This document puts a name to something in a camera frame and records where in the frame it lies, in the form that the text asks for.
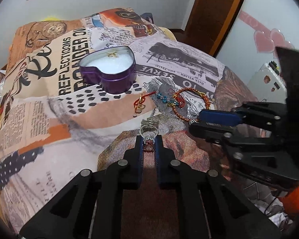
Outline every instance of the gold charm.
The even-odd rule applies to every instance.
[[[145,105],[142,104],[142,94],[140,95],[140,98],[138,100],[138,103],[136,106],[134,106],[135,111],[133,117],[137,117],[137,114],[142,113],[142,110],[145,109]]]
[[[117,57],[117,52],[116,51],[114,51],[114,52],[112,52],[112,53],[108,53],[108,57]]]

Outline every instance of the blue gripper pad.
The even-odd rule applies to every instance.
[[[199,120],[207,123],[214,123],[223,126],[237,126],[242,123],[239,115],[234,112],[223,112],[213,110],[202,110],[199,113]]]

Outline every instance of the newspaper print fabric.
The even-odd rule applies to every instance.
[[[6,75],[0,121],[0,207],[16,232],[82,169],[102,170],[121,159],[134,147],[142,119],[159,121],[164,145],[177,159],[196,170],[213,168],[228,180],[234,177],[221,148],[192,137],[187,123],[155,96],[146,99],[136,118],[133,102],[147,92],[158,90],[168,96],[170,89],[183,87],[205,92],[212,109],[256,98],[213,57],[170,41],[155,25],[146,28],[145,36],[136,35],[135,26],[71,30],[28,53]],[[137,64],[130,90],[111,95],[98,85],[83,83],[77,64],[81,58],[97,49],[126,44]],[[183,95],[183,116],[204,108],[198,96]],[[245,134],[258,132],[246,126],[240,129]],[[157,223],[152,220],[155,211],[159,210],[147,210],[143,225],[149,220]]]
[[[146,24],[131,8],[115,8],[73,21],[44,21],[28,23],[17,29],[7,64],[7,73],[27,53],[43,47],[53,39],[82,27],[129,27],[137,37],[156,32],[154,25]]]

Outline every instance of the white candle wax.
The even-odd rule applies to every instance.
[[[101,57],[87,64],[87,66],[97,67],[101,72],[112,74],[123,72],[133,63],[133,58],[127,54],[116,54],[116,57]]]

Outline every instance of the pink heart sticker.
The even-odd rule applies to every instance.
[[[274,51],[274,42],[266,38],[262,31],[255,31],[254,40],[258,53],[272,53]]]
[[[271,32],[270,32],[270,39],[273,40],[275,47],[284,47],[285,46],[285,37],[276,28],[274,28],[274,29],[271,30]]]
[[[286,48],[291,48],[291,49],[295,48],[295,46],[293,44],[291,44],[290,41],[285,41],[285,47]]]

